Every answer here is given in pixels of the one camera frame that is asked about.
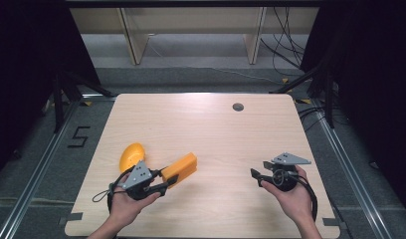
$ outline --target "wooden table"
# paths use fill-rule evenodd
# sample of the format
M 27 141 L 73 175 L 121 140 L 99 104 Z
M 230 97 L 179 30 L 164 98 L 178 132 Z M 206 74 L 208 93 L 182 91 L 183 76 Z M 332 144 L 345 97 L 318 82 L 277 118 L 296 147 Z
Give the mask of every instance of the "wooden table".
M 242 104 L 237 112 L 233 104 Z M 107 218 L 106 200 L 97 193 L 119 176 L 119 158 L 133 142 L 145 162 L 160 169 L 192 151 L 197 172 L 169 189 L 118 233 L 129 237 L 297 238 L 294 222 L 274 196 L 258 187 L 250 168 L 264 174 L 263 161 L 287 151 L 311 160 L 303 165 L 318 199 L 316 225 L 324 238 L 339 228 L 334 218 L 292 98 L 256 94 L 120 95 L 113 106 L 89 167 L 66 233 L 87 236 Z

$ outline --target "hand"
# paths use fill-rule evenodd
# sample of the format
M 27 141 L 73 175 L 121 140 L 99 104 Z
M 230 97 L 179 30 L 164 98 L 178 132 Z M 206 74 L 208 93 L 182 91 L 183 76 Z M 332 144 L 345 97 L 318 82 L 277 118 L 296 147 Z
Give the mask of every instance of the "hand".
M 129 174 L 119 182 L 125 182 L 128 176 Z M 160 196 L 160 193 L 156 192 L 136 201 L 124 193 L 121 187 L 117 187 L 114 192 L 109 218 L 89 238 L 113 238 L 123 227 L 131 224 L 144 207 Z
M 305 171 L 297 165 L 296 169 L 299 176 L 306 179 Z M 280 191 L 267 181 L 262 181 L 261 184 L 278 199 L 285 214 L 299 227 L 303 238 L 320 238 L 311 217 L 311 199 L 301 184 L 297 183 L 295 188 L 287 192 Z

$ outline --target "orange object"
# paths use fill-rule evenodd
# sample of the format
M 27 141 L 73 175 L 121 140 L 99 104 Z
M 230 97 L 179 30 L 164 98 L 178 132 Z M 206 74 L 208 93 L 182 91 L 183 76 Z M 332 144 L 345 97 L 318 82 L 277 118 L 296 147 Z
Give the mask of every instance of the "orange object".
M 119 160 L 119 170 L 125 172 L 127 169 L 144 160 L 144 147 L 139 142 L 130 144 L 122 153 Z
M 168 187 L 171 188 L 195 171 L 197 171 L 197 157 L 192 152 L 189 152 L 184 157 L 162 169 L 161 174 L 164 182 L 178 175 L 177 181 Z

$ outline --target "human hand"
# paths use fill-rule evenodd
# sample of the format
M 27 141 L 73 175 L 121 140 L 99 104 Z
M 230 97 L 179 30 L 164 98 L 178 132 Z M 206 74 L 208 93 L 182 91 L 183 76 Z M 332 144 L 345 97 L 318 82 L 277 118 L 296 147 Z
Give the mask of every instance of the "human hand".
M 296 165 L 297 173 L 306 179 L 305 171 Z M 272 193 L 280 202 L 285 214 L 296 223 L 301 220 L 311 219 L 311 199 L 306 189 L 299 183 L 290 191 L 283 192 L 275 185 L 262 181 L 262 186 Z
M 129 174 L 119 182 L 125 182 Z M 89 238 L 113 238 L 122 228 L 131 224 L 141 210 L 152 204 L 160 196 L 159 192 L 150 194 L 144 199 L 134 200 L 121 187 L 116 187 L 112 196 L 112 205 L 106 222 Z

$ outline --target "gray floor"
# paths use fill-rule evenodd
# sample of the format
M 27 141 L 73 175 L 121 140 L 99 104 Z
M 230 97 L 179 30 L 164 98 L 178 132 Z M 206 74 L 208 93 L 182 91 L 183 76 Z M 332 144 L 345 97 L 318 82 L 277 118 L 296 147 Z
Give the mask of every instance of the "gray floor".
M 272 36 L 263 38 L 275 46 Z M 130 63 L 123 36 L 84 36 L 84 39 L 102 85 L 115 93 L 266 94 L 279 88 L 283 79 L 292 80 L 296 77 L 285 74 L 301 74 L 279 58 L 275 58 L 275 66 L 280 73 L 274 70 L 272 53 L 263 46 L 257 64 L 249 65 L 239 35 L 151 36 L 139 66 Z M 306 36 L 295 36 L 295 40 L 303 46 Z M 281 52 L 294 60 L 289 51 L 281 49 Z M 296 100 L 307 99 L 305 91 L 309 83 L 298 86 L 288 94 Z M 85 94 L 92 93 L 88 89 L 83 91 Z M 90 106 L 80 105 L 75 108 L 14 238 L 67 238 L 62 219 L 71 212 L 112 105 L 112 101 L 93 101 Z M 311 104 L 296 104 L 299 111 L 311 107 Z M 369 166 L 370 155 L 353 131 L 350 121 L 340 110 L 334 110 L 333 115 L 334 132 L 372 203 L 377 207 L 386 229 L 392 238 L 406 238 L 404 207 L 380 170 Z M 341 214 L 347 226 L 347 229 L 341 230 L 339 238 L 386 238 L 377 236 L 368 221 L 319 117 L 321 113 L 308 115 L 303 126 L 326 191 L 337 206 L 334 209 L 336 217 Z M 20 146 L 23 156 L 9 161 L 1 172 L 0 228 L 28 185 L 36 165 L 53 138 L 54 120 L 54 110 L 50 107 Z M 79 131 L 88 140 L 84 147 L 71 148 L 69 145 L 79 144 L 78 139 L 73 139 L 79 126 L 90 127 Z

